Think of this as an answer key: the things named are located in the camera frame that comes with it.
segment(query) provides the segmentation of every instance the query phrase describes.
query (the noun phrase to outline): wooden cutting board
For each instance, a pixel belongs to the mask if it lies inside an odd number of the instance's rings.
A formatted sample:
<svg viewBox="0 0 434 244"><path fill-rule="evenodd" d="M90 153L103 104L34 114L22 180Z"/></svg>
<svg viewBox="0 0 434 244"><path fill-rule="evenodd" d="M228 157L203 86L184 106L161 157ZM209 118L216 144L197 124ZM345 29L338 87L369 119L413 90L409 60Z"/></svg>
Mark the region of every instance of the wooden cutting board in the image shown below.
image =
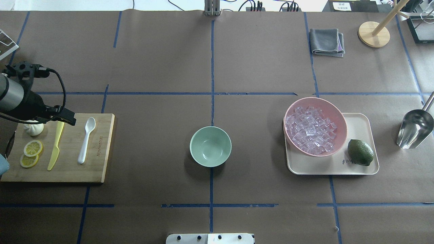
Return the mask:
<svg viewBox="0 0 434 244"><path fill-rule="evenodd" d="M1 177L1 181L32 182L93 182L103 183L109 158L115 116L113 114L75 114L76 125L65 124L59 141L59 157L51 171L47 170L51 158L56 132L56 122L47 122L41 134L30 136L24 131L24 124L19 124L15 141L9 157L10 168ZM89 117L95 118L96 127L89 135L86 161L77 162L85 136L85 124ZM39 160L31 168L23 168L20 158L24 146L39 140L43 150Z"/></svg>

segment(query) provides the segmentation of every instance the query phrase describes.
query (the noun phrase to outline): spoon handle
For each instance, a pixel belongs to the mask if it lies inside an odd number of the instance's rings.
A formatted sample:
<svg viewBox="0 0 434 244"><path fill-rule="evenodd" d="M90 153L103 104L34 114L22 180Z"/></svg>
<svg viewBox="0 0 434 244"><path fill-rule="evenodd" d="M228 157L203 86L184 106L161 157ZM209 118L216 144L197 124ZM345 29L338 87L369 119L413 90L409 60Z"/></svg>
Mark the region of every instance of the spoon handle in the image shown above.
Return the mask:
<svg viewBox="0 0 434 244"><path fill-rule="evenodd" d="M428 98L422 110L428 111L431 105L433 104L433 99L434 99L434 92L431 93L431 96Z"/></svg>
<svg viewBox="0 0 434 244"><path fill-rule="evenodd" d="M79 154L79 164L81 165L84 163L84 160L86 159L88 141L89 141L89 133L86 133L86 135L84 136L82 149L80 150L80 154Z"/></svg>

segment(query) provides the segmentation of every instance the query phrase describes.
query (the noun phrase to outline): garlic bulb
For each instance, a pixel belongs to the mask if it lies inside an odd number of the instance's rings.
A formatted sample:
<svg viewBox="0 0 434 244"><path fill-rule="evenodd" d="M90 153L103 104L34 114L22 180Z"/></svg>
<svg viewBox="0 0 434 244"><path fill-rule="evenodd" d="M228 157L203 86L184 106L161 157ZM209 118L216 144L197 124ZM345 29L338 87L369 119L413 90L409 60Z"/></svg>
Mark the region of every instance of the garlic bulb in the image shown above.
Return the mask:
<svg viewBox="0 0 434 244"><path fill-rule="evenodd" d="M27 120L27 122L37 122L36 120ZM24 125L24 131L31 135L36 136L41 134L41 132L44 130L44 124L37 124L37 125Z"/></svg>

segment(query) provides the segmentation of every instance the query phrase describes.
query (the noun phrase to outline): green bowl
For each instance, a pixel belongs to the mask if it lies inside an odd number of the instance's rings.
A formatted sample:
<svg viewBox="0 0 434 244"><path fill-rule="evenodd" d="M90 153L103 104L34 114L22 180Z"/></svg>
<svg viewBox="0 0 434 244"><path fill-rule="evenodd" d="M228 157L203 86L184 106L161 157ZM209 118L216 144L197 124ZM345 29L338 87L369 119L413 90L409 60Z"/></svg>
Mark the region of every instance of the green bowl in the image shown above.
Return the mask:
<svg viewBox="0 0 434 244"><path fill-rule="evenodd" d="M203 127L190 140L193 159L205 167L223 164L232 151L232 142L227 133L215 126Z"/></svg>

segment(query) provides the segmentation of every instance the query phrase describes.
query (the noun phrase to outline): folded towel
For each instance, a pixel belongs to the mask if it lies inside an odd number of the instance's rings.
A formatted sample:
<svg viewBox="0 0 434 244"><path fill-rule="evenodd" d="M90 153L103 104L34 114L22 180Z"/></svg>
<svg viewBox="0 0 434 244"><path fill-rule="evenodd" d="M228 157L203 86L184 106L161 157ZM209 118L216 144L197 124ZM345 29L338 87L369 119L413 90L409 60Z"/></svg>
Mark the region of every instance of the folded towel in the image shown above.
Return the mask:
<svg viewBox="0 0 434 244"><path fill-rule="evenodd" d="M317 55L343 57L345 53L344 35L338 29L310 29L311 52Z"/></svg>

